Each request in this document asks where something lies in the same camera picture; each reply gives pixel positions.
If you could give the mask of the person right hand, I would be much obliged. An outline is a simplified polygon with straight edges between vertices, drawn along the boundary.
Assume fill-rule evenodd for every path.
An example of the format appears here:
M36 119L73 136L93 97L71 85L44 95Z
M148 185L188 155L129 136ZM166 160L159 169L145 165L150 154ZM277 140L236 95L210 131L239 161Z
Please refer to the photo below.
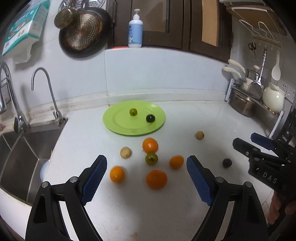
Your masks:
M275 221L280 216L280 208L283 204L283 199L278 195L276 191L273 192L273 196L271 199L271 204L269 207L269 213L267 215L267 221L269 224L273 225ZM296 210L295 201L289 203L285 208L286 215L293 215Z

